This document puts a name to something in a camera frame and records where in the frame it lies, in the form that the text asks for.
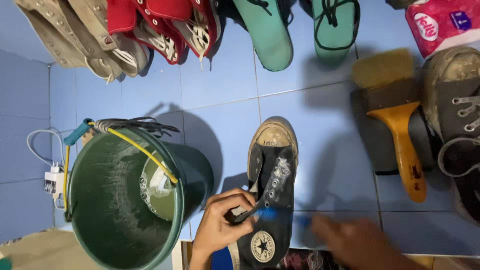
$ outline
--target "green bucket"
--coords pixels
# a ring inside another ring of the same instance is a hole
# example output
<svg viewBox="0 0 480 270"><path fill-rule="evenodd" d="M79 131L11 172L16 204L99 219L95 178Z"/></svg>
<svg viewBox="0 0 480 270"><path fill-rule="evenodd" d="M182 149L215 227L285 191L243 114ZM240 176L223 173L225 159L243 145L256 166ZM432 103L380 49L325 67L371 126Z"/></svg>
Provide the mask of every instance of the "green bucket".
<svg viewBox="0 0 480 270"><path fill-rule="evenodd" d="M210 196L213 173L200 151L161 142L141 129L118 132L159 153L179 179L174 215L166 221L140 196L148 157L111 133L94 136L78 155L69 185L72 225L87 254L106 269L152 269L169 256L180 231Z"/></svg>

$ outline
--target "blue tile floor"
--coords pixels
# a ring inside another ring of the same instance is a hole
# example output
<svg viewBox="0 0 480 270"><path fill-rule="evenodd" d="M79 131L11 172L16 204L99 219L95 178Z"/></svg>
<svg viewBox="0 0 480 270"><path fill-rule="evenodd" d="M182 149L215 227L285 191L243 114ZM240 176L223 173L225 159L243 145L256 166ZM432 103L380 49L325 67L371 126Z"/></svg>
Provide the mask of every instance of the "blue tile floor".
<svg viewBox="0 0 480 270"><path fill-rule="evenodd" d="M418 55L418 50L402 11L373 0L360 4L357 43L335 68L317 60L313 20L298 3L289 26L294 59L278 73L262 68L248 33L230 19L218 52L203 60L203 71L192 52L181 66L168 65L157 54L147 77L106 86L85 68L54 65L52 126L65 136L86 117L153 116L181 130L164 140L194 147L208 158L214 191L220 193L247 183L250 140L262 121L280 115L291 122L300 153L291 247L323 247L298 222L321 211L339 220L370 218L406 253L480 255L480 241L472 238L480 228L453 213L448 178L428 173L428 197L418 204L409 200L399 176L372 172L350 108L349 94L356 90L349 81L351 66L366 53L408 47ZM59 159L55 140L52 147ZM195 237L202 213L185 224L180 239ZM56 217L57 227L68 226L61 213Z"/></svg>

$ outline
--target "teal shoe insole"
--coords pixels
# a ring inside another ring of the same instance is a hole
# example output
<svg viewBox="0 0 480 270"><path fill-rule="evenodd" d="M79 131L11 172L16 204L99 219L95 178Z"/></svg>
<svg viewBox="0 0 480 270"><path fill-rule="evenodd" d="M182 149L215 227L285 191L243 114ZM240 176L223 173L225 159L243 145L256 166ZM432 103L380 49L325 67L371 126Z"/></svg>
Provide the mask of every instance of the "teal shoe insole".
<svg viewBox="0 0 480 270"><path fill-rule="evenodd" d="M335 0L326 1L330 1L331 6L335 3ZM355 4L353 2L347 2L343 5L337 6L335 16L338 25L336 27L329 24L327 16L324 15L318 32L315 32L315 30L320 21L319 16L324 12L322 0L312 0L312 8L313 17L316 18L313 22L314 35L316 34L316 37L322 46L339 48L348 46L352 43L352 40L355 38ZM349 49L350 48L340 50L323 49L318 46L317 42L315 42L315 51L318 57L322 62L329 65L339 64L345 58Z"/></svg>
<svg viewBox="0 0 480 270"><path fill-rule="evenodd" d="M268 11L248 0L233 0L247 26L258 59L270 71L286 69L293 58L293 47L283 24L276 0L268 2Z"/></svg>

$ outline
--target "blue wall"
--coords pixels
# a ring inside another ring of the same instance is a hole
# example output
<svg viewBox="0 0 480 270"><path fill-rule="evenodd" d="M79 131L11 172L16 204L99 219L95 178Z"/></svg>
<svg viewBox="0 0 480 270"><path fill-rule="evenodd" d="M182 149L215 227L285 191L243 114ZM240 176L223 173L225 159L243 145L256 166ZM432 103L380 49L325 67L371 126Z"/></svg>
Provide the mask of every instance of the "blue wall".
<svg viewBox="0 0 480 270"><path fill-rule="evenodd" d="M48 66L0 50L0 244L53 226L52 197L43 191L48 165L26 144L50 126ZM50 159L50 135L34 143Z"/></svg>

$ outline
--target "red canvas shoe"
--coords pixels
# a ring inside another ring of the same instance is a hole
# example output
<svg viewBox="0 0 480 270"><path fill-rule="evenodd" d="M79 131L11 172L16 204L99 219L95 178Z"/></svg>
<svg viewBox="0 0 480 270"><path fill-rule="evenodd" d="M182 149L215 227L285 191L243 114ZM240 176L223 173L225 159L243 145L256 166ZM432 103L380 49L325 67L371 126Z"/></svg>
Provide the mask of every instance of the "red canvas shoe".
<svg viewBox="0 0 480 270"><path fill-rule="evenodd" d="M155 0L146 5L152 15L164 19L187 21L192 16L190 0Z"/></svg>
<svg viewBox="0 0 480 270"><path fill-rule="evenodd" d="M136 20L136 10L144 19ZM153 16L147 9L146 0L108 0L108 31L123 32L158 51L169 64L176 64L185 50L185 43L162 18Z"/></svg>
<svg viewBox="0 0 480 270"><path fill-rule="evenodd" d="M191 0L193 13L188 21L167 20L192 49L200 62L220 37L221 25L215 0Z"/></svg>

